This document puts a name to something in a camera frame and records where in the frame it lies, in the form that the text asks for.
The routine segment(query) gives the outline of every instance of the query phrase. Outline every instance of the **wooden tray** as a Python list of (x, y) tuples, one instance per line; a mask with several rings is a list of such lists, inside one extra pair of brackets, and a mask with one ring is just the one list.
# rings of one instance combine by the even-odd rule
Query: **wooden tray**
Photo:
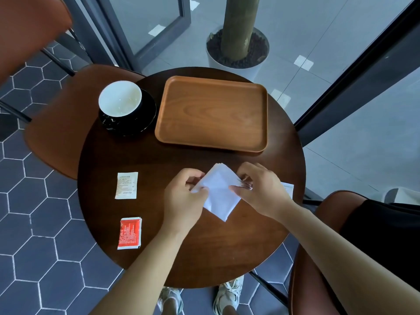
[(184, 76), (166, 81), (155, 128), (161, 142), (261, 152), (267, 131), (262, 85)]

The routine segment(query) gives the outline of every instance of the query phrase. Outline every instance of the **tree trunk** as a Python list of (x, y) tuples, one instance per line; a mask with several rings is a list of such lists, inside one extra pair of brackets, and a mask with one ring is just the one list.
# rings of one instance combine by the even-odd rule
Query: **tree trunk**
[(221, 51), (223, 56), (238, 61), (248, 54), (260, 0), (227, 0)]

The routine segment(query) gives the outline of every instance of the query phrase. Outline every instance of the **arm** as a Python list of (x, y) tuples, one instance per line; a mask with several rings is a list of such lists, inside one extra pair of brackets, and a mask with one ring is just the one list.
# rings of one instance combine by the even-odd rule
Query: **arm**
[(238, 175), (248, 175), (253, 189), (230, 186), (231, 190), (299, 240), (349, 315), (419, 313), (420, 292), (294, 203), (273, 172), (244, 163)]
[(195, 194), (189, 191), (191, 178), (202, 176), (200, 170), (182, 169), (170, 182), (160, 231), (91, 315), (153, 313), (182, 241), (200, 218), (208, 197), (206, 189)]

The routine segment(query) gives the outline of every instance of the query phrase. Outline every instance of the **forearm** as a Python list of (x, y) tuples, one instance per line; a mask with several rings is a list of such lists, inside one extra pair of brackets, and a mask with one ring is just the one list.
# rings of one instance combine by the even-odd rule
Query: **forearm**
[(91, 315), (151, 315), (184, 237), (162, 227)]
[(295, 205), (277, 219), (299, 240), (349, 315), (418, 314), (420, 293)]

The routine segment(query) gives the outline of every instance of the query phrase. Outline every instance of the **person's left hand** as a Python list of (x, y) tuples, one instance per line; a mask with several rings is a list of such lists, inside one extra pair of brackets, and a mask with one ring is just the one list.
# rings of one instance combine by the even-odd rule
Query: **person's left hand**
[(182, 169), (165, 189), (163, 227), (187, 234), (201, 216), (208, 189), (191, 193), (191, 182), (204, 177), (198, 169)]

